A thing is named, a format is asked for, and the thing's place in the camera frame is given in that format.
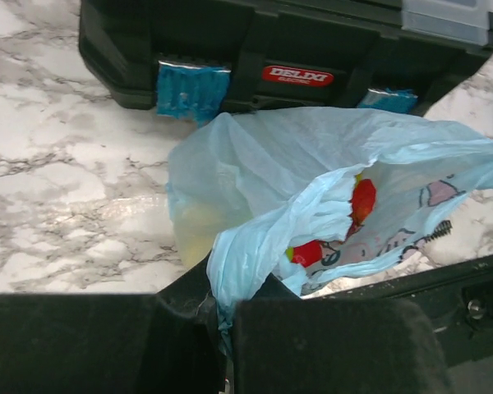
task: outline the light blue plastic bag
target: light blue plastic bag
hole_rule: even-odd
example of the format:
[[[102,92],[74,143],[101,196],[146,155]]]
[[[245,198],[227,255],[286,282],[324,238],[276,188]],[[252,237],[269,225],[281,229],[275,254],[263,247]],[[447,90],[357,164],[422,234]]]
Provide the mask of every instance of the light blue plastic bag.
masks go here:
[[[289,246],[345,239],[354,177],[364,168],[377,189],[364,227],[314,273],[290,263]],[[493,188],[493,140],[454,121],[373,109],[225,113],[172,151],[169,171],[174,223],[194,202],[223,213],[228,230],[215,240],[207,273],[226,329],[237,302],[272,272],[305,294],[395,265],[469,192]],[[237,227],[245,212],[253,219]]]

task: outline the red strawberry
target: red strawberry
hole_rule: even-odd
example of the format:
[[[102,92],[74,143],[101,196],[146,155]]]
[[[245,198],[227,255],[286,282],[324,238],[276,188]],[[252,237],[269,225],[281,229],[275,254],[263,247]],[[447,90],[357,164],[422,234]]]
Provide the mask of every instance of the red strawberry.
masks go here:
[[[303,267],[310,267],[313,263],[321,260],[323,253],[319,241],[311,241],[308,244],[294,248],[293,263],[301,264]]]
[[[357,225],[363,221],[372,212],[376,202],[376,188],[370,179],[363,179],[358,183],[352,193],[352,219]]]
[[[360,227],[354,221],[352,221],[352,224],[351,224],[350,228],[348,229],[347,236],[345,238],[346,239],[349,238],[352,234],[357,232],[359,228]]]

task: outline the black spring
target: black spring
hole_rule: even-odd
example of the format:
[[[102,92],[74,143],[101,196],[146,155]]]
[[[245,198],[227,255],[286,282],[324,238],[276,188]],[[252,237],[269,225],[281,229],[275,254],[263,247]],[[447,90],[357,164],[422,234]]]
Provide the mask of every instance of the black spring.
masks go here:
[[[453,228],[453,225],[451,224],[450,220],[444,220],[441,222],[438,226],[436,226],[436,229],[433,231],[433,233],[430,236],[426,237],[426,241],[434,241],[436,238],[441,238],[442,236],[447,236],[451,233],[451,229]]]

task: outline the marble countertop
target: marble countertop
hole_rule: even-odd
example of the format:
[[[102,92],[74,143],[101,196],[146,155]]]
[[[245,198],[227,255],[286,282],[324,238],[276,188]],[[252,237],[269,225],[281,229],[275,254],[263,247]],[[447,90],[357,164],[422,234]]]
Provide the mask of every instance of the marble countertop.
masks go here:
[[[149,292],[184,272],[164,185],[194,130],[120,108],[77,52],[78,0],[0,0],[0,292]],[[430,119],[493,138],[493,58]],[[451,235],[386,273],[323,292],[493,254],[493,190]]]

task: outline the toolbox lid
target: toolbox lid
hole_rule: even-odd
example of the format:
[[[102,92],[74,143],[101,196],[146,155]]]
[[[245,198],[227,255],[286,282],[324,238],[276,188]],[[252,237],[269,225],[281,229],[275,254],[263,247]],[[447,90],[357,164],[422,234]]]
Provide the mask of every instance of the toolbox lid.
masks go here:
[[[405,11],[421,22],[406,27],[403,1],[82,0],[79,49],[125,108],[164,98],[159,62],[171,62],[229,69],[222,112],[355,108],[369,89],[410,89],[422,115],[493,53],[493,12],[489,28],[458,22],[462,34],[448,34],[420,21],[438,15]]]
[[[490,12],[493,0],[403,0],[403,28],[485,45]]]

